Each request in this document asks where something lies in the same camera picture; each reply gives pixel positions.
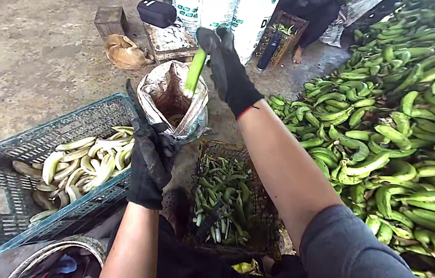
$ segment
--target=plastic crate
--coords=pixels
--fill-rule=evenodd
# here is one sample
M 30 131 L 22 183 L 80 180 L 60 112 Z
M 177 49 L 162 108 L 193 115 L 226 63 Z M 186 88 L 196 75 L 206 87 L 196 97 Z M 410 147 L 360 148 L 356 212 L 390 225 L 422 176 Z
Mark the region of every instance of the plastic crate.
M 287 14 L 285 11 L 280 11 L 279 16 L 275 20 L 273 24 L 283 24 L 287 28 L 289 26 L 294 25 L 297 32 L 293 35 L 287 36 L 286 34 L 283 34 L 283 37 L 281 38 L 281 41 L 279 42 L 279 46 L 276 49 L 276 52 L 272 55 L 270 63 L 273 66 L 277 66 L 281 63 L 281 60 L 283 59 L 284 55 L 286 55 L 289 51 L 295 47 L 298 40 L 300 39 L 301 35 L 305 32 L 305 29 L 308 26 L 308 21 L 301 19 L 300 17 L 292 16 L 290 14 Z M 255 55 L 257 57 L 261 57 L 264 53 L 265 48 L 267 47 L 267 44 L 269 43 L 269 40 L 274 33 L 275 29 L 268 26 L 264 30 L 264 35 L 262 35 L 262 38 L 260 39 L 257 50 Z
M 251 240 L 247 246 L 227 246 L 220 243 L 213 242 L 195 242 L 193 241 L 193 233 L 196 231 L 195 223 L 192 222 L 194 217 L 193 213 L 190 214 L 189 219 L 189 237 L 187 242 L 194 245 L 197 249 L 207 251 L 209 253 L 223 255 L 223 256 L 243 256 L 252 258 L 261 258 L 264 255 L 272 256 L 275 259 L 280 259 L 281 254 L 279 250 L 279 218 L 278 212 L 269 195 L 265 191 L 262 182 L 260 181 L 257 171 L 251 162 L 250 155 L 248 154 L 245 146 L 240 144 L 233 144 L 221 141 L 207 141 L 201 139 L 199 148 L 199 158 L 197 160 L 196 178 L 194 179 L 194 186 L 191 194 L 192 211 L 195 206 L 195 190 L 199 180 L 201 169 L 200 165 L 204 154 L 214 157 L 223 157 L 228 160 L 236 159 L 239 162 L 245 162 L 245 168 L 251 169 L 251 180 L 246 182 L 250 191 L 253 193 L 254 206 L 252 209 L 253 214 L 258 214 L 259 217 L 254 221 L 253 228 L 249 231 L 251 233 Z
M 136 115 L 130 98 L 117 93 L 0 142 L 0 253 L 85 233 L 126 205 L 129 170 L 28 228 L 29 218 L 41 212 L 32 199 L 38 180 L 18 174 L 11 162 L 41 163 L 58 144 L 110 136 L 112 126 L 131 126 Z

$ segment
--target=concrete floor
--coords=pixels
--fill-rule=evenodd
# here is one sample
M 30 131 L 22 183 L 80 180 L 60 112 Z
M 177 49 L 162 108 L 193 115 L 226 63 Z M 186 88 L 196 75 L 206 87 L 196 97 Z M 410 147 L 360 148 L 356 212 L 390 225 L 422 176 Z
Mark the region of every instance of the concrete floor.
M 48 122 L 115 92 L 123 92 L 127 78 L 133 84 L 151 70 L 115 68 L 103 53 L 102 40 L 93 25 L 99 5 L 121 5 L 130 22 L 129 34 L 147 46 L 147 37 L 136 12 L 134 0 L 9 0 L 0 1 L 0 140 Z M 294 99 L 304 82 L 329 73 L 347 57 L 345 49 L 315 42 L 304 51 L 301 64 L 291 56 L 283 67 L 269 67 L 264 73 L 255 69 L 257 59 L 247 72 L 264 95 L 282 93 Z M 217 135 L 209 139 L 243 142 L 232 112 L 219 101 L 210 80 L 209 123 Z M 170 186 L 189 186 L 194 172 L 198 142 L 182 148 L 173 170 Z M 92 233 L 100 237 L 103 231 Z M 0 277 L 8 276 L 42 244 L 25 246 L 0 255 Z

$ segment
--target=black work glove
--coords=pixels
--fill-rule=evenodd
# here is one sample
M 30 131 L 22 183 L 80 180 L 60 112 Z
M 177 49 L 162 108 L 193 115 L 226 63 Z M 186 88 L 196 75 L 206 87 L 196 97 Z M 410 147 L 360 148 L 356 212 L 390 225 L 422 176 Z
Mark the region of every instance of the black work glove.
M 159 134 L 168 128 L 166 123 L 150 126 L 140 119 L 132 122 L 135 145 L 132 150 L 132 177 L 127 201 L 152 210 L 163 206 L 163 187 L 171 180 L 171 169 L 179 144 L 173 144 Z
M 211 55 L 212 79 L 220 99 L 228 104 L 238 119 L 264 96 L 255 89 L 240 63 L 233 34 L 226 28 L 217 28 L 216 33 L 219 37 L 212 30 L 200 27 L 197 29 L 197 42 Z

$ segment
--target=wooden stool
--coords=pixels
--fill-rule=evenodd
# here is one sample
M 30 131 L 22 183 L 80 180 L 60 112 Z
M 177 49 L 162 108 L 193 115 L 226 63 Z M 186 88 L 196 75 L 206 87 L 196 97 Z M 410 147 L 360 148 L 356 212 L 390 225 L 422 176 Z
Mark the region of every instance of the wooden stool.
M 144 22 L 144 29 L 149 37 L 149 45 L 156 62 L 167 60 L 190 62 L 199 48 L 193 37 L 185 29 L 183 22 L 175 22 L 176 26 L 159 28 Z
M 94 25 L 101 35 L 103 41 L 106 41 L 108 35 L 124 35 L 128 23 L 125 17 L 123 7 L 99 7 L 95 14 Z

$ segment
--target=dark clothing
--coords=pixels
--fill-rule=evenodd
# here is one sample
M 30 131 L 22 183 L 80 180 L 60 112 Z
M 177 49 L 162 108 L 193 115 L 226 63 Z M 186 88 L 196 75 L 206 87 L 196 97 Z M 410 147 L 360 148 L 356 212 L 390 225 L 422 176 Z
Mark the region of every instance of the dark clothing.
M 329 25 L 338 17 L 341 5 L 336 0 L 310 0 L 305 6 L 299 0 L 281 0 L 278 6 L 290 15 L 298 16 L 308 21 L 308 26 L 301 35 L 297 46 L 306 48 L 319 39 Z
M 300 256 L 283 255 L 273 277 L 408 277 L 415 278 L 393 250 L 344 205 L 320 212 L 308 225 Z M 159 216 L 158 277 L 251 277 L 222 258 L 179 243 L 171 224 Z

